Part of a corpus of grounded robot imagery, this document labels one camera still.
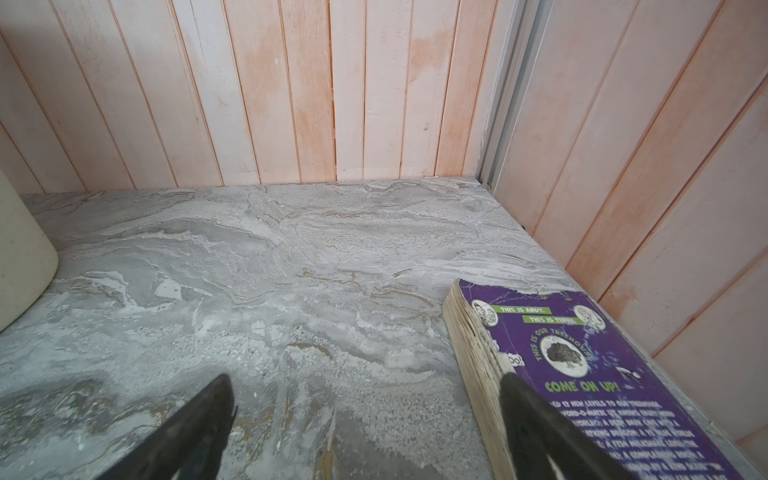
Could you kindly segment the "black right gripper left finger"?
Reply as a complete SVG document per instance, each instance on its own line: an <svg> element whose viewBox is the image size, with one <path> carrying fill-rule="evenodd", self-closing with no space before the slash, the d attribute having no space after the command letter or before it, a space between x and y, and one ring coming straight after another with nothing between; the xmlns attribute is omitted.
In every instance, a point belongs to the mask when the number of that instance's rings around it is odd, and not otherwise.
<svg viewBox="0 0 768 480"><path fill-rule="evenodd" d="M223 373L102 479L215 479L237 415L231 378Z"/></svg>

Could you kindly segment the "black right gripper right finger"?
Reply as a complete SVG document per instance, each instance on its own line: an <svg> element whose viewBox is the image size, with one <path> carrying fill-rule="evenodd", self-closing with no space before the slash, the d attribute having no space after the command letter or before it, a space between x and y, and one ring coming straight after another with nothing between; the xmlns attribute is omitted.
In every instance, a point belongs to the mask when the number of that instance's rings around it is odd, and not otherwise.
<svg viewBox="0 0 768 480"><path fill-rule="evenodd" d="M636 477L518 375L501 378L499 404L518 479Z"/></svg>

